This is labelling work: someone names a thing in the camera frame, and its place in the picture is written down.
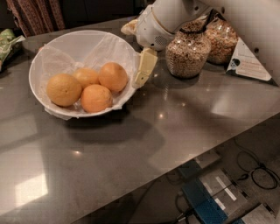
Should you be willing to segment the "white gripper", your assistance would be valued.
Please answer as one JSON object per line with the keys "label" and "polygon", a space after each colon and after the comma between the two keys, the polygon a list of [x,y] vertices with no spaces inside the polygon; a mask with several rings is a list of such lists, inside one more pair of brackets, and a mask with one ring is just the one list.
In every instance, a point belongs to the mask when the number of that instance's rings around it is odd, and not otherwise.
{"label": "white gripper", "polygon": [[136,34],[137,43],[144,47],[140,53],[139,67],[132,82],[134,88],[141,88],[157,64],[156,51],[164,50],[173,40],[174,35],[166,31],[157,21],[153,14],[152,4],[147,6],[138,19],[133,19],[125,24],[121,28],[121,32],[125,35]]}

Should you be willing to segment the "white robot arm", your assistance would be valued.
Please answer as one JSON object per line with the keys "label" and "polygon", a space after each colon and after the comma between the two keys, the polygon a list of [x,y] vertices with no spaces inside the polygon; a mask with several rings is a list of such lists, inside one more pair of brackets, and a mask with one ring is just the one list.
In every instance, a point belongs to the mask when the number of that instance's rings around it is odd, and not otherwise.
{"label": "white robot arm", "polygon": [[121,32],[161,51],[184,24],[206,14],[235,30],[275,83],[280,83],[280,0],[155,0]]}

